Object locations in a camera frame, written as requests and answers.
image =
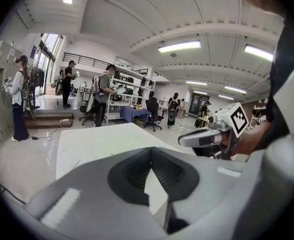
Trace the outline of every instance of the floor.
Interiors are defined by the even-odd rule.
[[[73,129],[91,128],[93,125],[90,121],[87,121],[82,126],[78,118],[83,115],[79,110],[75,112],[82,105],[81,98],[71,97],[69,103],[72,107],[69,108],[62,107],[62,97],[57,98],[54,95],[38,97],[36,104],[43,110],[58,109],[61,111],[73,111],[75,115]],[[175,126],[167,129],[165,124],[167,118],[165,116],[160,123],[160,126],[163,128],[162,130],[156,128],[156,132],[154,132],[152,127],[148,126],[145,128],[145,131],[184,153],[193,154],[191,148],[180,146],[177,139],[184,131],[192,128],[194,121],[195,118],[193,117],[177,118]],[[110,125],[123,123],[126,122],[124,120],[109,121]],[[29,130],[31,136],[42,138],[39,140],[29,138],[22,142],[11,142],[8,139],[0,144],[0,183],[25,202],[28,202],[35,193],[52,183],[56,178],[57,150],[60,134],[63,129],[59,128],[55,130],[31,129]]]

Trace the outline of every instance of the shoe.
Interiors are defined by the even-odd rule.
[[[11,137],[12,142],[19,142],[19,140],[16,140],[15,138]]]

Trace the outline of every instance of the wooden step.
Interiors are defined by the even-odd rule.
[[[73,119],[73,113],[33,113],[34,119],[24,114],[25,121]]]
[[[60,126],[60,119],[49,120],[26,120],[27,129],[51,129],[51,128],[70,128],[73,121],[62,122]]]

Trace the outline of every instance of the office chair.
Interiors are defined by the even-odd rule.
[[[157,102],[157,99],[155,102],[146,100],[146,106],[147,106],[147,109],[150,111],[151,115],[148,118],[148,120],[145,122],[143,128],[145,128],[146,125],[152,125],[154,132],[156,131],[155,127],[159,127],[162,130],[162,127],[160,127],[159,125],[155,123],[156,121],[161,121],[163,119],[162,116],[158,116],[159,104]]]
[[[94,116],[93,113],[95,112],[95,107],[93,106],[93,102],[94,102],[94,95],[91,94],[89,95],[89,99],[88,99],[88,104],[87,105],[83,105],[80,106],[80,111],[82,113],[85,113],[86,116],[83,116],[81,118],[79,118],[79,121],[81,121],[81,119],[84,119],[84,121],[82,122],[82,126],[85,125],[85,122],[90,120],[90,121],[94,121]]]

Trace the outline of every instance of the white ceiling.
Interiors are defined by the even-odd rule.
[[[266,96],[271,62],[244,52],[246,44],[273,53],[282,19],[241,0],[24,0],[18,12],[33,32],[94,41],[140,58],[171,82],[244,101]],[[200,40],[201,48],[160,53],[160,46]],[[225,85],[247,90],[226,91]]]

